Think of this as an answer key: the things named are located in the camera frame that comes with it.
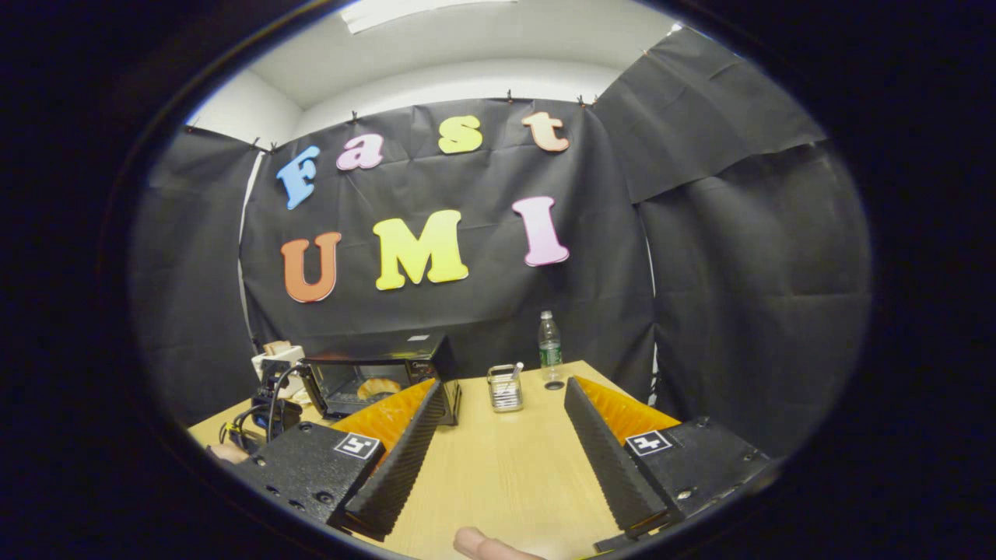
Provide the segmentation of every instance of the oven window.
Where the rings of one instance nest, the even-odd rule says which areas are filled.
[[[356,366],[315,364],[312,366],[322,396],[331,405],[371,404],[406,389],[409,385],[404,364]]]

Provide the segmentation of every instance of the wooden table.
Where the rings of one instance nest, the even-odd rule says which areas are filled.
[[[623,393],[585,362],[565,364],[563,375]],[[538,370],[523,372],[525,407],[499,415],[491,411],[484,378],[460,386],[460,424],[436,429],[393,532],[383,543],[358,538],[415,558],[465,559],[453,550],[453,534],[472,525],[520,550],[562,560],[592,556],[596,541],[621,533],[564,411],[564,389],[548,391]],[[202,445],[216,444],[221,425],[248,408],[247,401],[189,432]],[[312,406],[302,420],[331,424]]]

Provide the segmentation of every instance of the pen holder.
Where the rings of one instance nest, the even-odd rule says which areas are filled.
[[[519,372],[522,362],[495,366],[488,370],[488,394],[491,396],[491,409],[496,413],[520,411],[523,406],[522,381]]]

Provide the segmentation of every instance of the bread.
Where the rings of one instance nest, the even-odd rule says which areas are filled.
[[[360,388],[357,390],[357,397],[365,401],[377,393],[398,393],[400,391],[401,385],[397,382],[383,378],[373,378],[366,380],[360,385]]]
[[[263,345],[263,352],[267,356],[276,356],[285,350],[291,349],[291,343],[285,340],[278,340],[271,342],[270,344]]]

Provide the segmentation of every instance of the blue letter f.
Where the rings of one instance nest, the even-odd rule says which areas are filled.
[[[316,145],[309,146],[277,171],[277,178],[284,181],[287,188],[287,209],[294,209],[302,200],[315,191],[315,186],[305,179],[315,178],[315,163],[311,159],[319,154]]]

